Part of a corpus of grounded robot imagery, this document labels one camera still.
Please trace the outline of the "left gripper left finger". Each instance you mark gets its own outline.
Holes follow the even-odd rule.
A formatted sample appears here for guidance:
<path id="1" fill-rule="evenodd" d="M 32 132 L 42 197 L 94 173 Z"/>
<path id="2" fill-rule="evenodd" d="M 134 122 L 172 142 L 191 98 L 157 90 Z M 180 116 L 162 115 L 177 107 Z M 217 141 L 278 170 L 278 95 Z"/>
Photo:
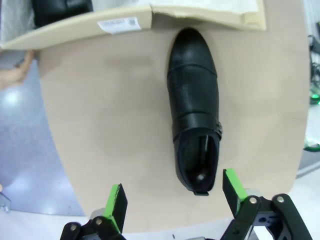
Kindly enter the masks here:
<path id="1" fill-rule="evenodd" d="M 62 240 L 124 240 L 123 227 L 128 200 L 122 184 L 112 186 L 104 212 L 86 224 L 68 222 L 61 233 Z"/>

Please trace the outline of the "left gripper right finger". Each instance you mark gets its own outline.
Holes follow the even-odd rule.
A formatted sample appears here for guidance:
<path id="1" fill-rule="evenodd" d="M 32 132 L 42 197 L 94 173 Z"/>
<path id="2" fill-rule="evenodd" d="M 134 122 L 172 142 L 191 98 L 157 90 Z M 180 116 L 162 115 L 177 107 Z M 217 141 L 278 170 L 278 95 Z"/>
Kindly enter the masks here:
<path id="1" fill-rule="evenodd" d="M 271 200 L 249 195 L 232 168 L 223 170 L 222 189 L 234 216 L 222 240 L 247 240 L 254 227 L 265 227 L 274 240 L 311 240 L 301 215 L 289 195 Z"/>

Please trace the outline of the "person's right hand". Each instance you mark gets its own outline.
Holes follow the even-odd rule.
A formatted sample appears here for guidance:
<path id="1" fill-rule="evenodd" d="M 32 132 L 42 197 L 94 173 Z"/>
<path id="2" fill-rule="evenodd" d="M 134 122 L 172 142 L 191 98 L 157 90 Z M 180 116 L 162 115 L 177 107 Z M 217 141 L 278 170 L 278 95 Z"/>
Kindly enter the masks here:
<path id="1" fill-rule="evenodd" d="M 34 50 L 27 50 L 24 59 L 11 69 L 0 69 L 0 89 L 20 84 L 26 78 L 35 57 Z"/>

